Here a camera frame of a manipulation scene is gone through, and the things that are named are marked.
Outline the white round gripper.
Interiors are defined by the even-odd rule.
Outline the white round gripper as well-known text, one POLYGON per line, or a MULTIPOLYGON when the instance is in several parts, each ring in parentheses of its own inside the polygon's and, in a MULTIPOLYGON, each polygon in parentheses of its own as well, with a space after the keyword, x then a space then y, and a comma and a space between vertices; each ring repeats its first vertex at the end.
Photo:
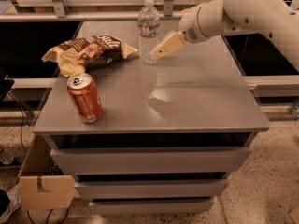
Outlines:
POLYGON ((178 24, 180 32, 169 32, 150 52, 153 59, 182 49, 185 39, 196 44, 212 36, 227 35, 233 31, 233 21, 224 11, 223 0, 212 0, 182 11, 178 24))

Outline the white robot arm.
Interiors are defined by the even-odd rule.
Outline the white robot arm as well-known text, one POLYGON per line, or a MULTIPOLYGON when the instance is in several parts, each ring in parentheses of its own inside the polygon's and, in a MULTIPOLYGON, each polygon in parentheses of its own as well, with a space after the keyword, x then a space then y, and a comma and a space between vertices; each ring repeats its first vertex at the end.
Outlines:
POLYGON ((217 35, 258 33, 299 70, 299 14, 283 0, 212 0, 185 9, 176 32, 150 52, 161 59, 185 46, 217 35))

